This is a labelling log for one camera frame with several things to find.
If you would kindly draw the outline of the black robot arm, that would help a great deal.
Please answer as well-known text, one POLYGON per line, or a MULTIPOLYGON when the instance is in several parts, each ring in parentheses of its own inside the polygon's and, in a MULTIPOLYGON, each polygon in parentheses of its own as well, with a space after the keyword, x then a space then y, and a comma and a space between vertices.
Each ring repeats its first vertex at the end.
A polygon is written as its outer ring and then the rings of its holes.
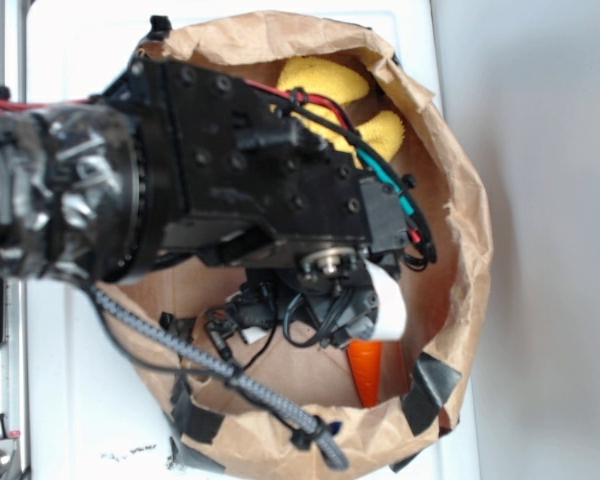
POLYGON ((0 277, 134 282, 209 267, 347 277, 437 259, 392 168, 330 100, 138 58, 78 102, 0 94, 0 277))

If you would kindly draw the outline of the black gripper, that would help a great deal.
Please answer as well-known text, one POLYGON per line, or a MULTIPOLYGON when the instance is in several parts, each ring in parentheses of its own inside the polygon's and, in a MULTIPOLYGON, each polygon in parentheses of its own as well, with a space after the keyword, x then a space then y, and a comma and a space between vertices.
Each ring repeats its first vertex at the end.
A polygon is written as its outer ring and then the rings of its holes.
POLYGON ((437 261, 412 182, 362 140, 345 107, 276 83, 138 59, 105 90, 138 157, 115 279, 195 257, 326 291, 359 282, 364 260, 392 276, 437 261))

